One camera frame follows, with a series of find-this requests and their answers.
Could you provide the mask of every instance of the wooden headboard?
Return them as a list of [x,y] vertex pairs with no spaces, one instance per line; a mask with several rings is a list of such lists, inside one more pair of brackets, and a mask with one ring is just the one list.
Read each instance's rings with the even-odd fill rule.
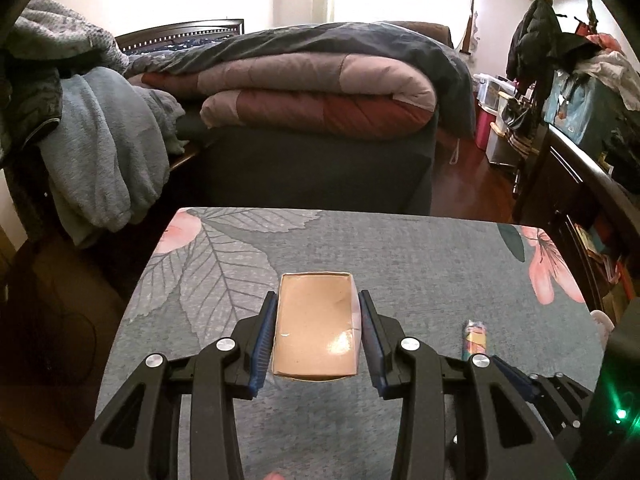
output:
[[116,41],[125,54],[141,46],[169,45],[186,38],[220,38],[244,34],[244,20],[201,20],[145,28],[118,36]]

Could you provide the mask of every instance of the gray floral tablecloth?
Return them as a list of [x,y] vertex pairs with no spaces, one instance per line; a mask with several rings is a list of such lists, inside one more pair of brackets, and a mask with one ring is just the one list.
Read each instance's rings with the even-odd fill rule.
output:
[[[602,348],[575,280],[538,229],[488,222],[316,210],[179,211],[149,260],[116,336],[98,413],[142,359],[195,354],[260,309],[284,272],[338,270],[370,291],[381,314],[437,352],[460,357],[462,326],[480,320],[488,353],[526,373],[562,371],[593,388]],[[179,477],[188,478],[189,398]],[[400,402],[359,374],[305,383],[270,374],[236,401],[245,476],[387,480]],[[454,428],[447,431],[453,435]]]

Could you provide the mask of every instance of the black jacket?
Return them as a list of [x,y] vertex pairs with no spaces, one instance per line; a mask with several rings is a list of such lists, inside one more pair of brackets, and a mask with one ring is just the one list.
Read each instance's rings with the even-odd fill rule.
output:
[[517,79],[520,88],[545,78],[561,34],[554,8],[546,0],[533,2],[511,40],[507,78]]

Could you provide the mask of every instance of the open cardboard box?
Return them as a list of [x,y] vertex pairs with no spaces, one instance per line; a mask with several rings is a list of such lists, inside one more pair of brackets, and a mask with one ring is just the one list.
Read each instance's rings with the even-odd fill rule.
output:
[[354,376],[361,331],[360,301],[350,273],[283,274],[273,374],[302,381]]

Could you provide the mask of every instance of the leaf print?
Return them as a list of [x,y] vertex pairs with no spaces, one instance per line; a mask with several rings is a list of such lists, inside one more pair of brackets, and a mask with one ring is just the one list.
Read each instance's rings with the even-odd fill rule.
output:
[[518,230],[511,224],[497,224],[502,240],[511,254],[524,263],[524,244]]
[[319,210],[221,207],[204,210],[202,220],[261,233],[286,233],[318,218]]
[[256,314],[278,275],[267,255],[202,222],[180,279],[180,304],[201,345],[231,334],[236,322]]
[[125,319],[133,320],[137,316],[147,316],[162,306],[180,280],[182,268],[191,252],[188,245],[165,254],[153,254],[133,291]]

